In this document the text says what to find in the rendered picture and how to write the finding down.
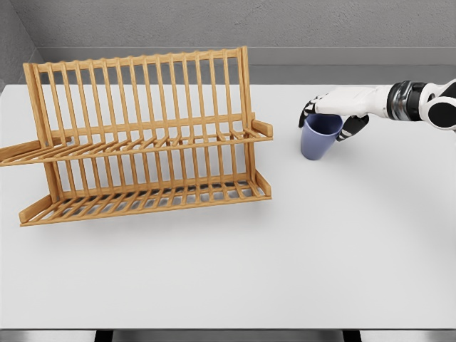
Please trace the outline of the wooden two-tier dish rack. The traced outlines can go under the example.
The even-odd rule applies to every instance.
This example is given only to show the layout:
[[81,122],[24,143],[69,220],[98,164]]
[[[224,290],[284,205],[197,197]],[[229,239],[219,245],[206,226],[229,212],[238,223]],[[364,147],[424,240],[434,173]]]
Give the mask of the wooden two-tier dish rack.
[[0,167],[41,164],[49,193],[22,226],[271,198],[254,146],[273,127],[252,110],[248,50],[26,63],[31,142]]

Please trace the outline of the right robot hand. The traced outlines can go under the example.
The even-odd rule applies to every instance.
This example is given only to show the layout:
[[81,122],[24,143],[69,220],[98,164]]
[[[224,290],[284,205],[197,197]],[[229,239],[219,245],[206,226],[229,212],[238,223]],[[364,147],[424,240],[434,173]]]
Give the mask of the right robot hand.
[[350,138],[369,122],[368,115],[383,114],[382,105],[375,99],[375,90],[367,87],[339,87],[310,100],[301,112],[299,127],[311,114],[348,116],[336,140]]

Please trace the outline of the blue cup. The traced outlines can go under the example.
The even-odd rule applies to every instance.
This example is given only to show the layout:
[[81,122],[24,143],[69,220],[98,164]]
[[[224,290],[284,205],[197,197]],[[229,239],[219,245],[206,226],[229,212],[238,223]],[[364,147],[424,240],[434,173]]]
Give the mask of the blue cup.
[[343,127],[339,115],[310,114],[301,134],[301,153],[309,160],[319,160],[334,144]]

